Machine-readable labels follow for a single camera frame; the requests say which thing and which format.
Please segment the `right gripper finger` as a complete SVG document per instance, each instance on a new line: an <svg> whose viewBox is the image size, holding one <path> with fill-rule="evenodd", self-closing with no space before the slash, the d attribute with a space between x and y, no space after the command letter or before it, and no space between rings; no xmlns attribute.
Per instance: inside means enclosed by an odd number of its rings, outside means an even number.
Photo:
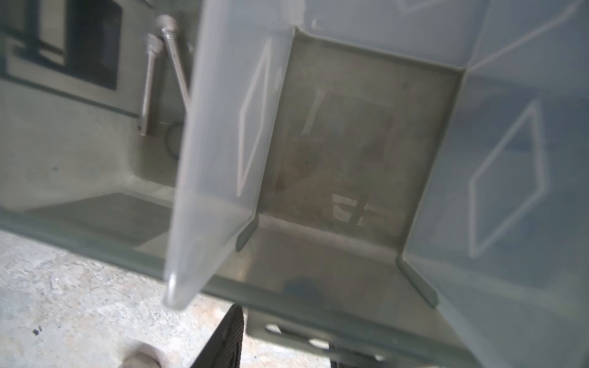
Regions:
<svg viewBox="0 0 589 368"><path fill-rule="evenodd" d="M240 368L243 335L243 309L232 305L191 368Z"/></svg>

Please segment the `grey compartment organizer box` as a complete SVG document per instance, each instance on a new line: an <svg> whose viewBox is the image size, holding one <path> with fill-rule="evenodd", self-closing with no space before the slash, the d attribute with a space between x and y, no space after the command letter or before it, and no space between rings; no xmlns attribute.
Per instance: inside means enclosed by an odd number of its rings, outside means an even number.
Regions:
<svg viewBox="0 0 589 368"><path fill-rule="evenodd" d="M1 227L350 366L586 367L588 4L4 1Z"/></svg>

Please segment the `small steel screw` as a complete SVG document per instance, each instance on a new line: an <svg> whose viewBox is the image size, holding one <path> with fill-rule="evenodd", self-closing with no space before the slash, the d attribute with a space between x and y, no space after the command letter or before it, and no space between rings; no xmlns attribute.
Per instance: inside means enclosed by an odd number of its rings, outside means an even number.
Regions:
<svg viewBox="0 0 589 368"><path fill-rule="evenodd" d="M147 136L148 134L156 64L163 48L164 43L158 36L154 34L147 35L147 69L144 83L144 94L141 104L141 113L138 120L138 131L141 136Z"/></svg>
<svg viewBox="0 0 589 368"><path fill-rule="evenodd" d="M168 54L173 64L173 70L179 86L179 92L182 98L183 107L186 113L190 109L190 95L187 84L186 74L183 68L177 36L179 26L175 18L171 15L158 15L156 17L156 27L161 31L167 46Z"/></svg>

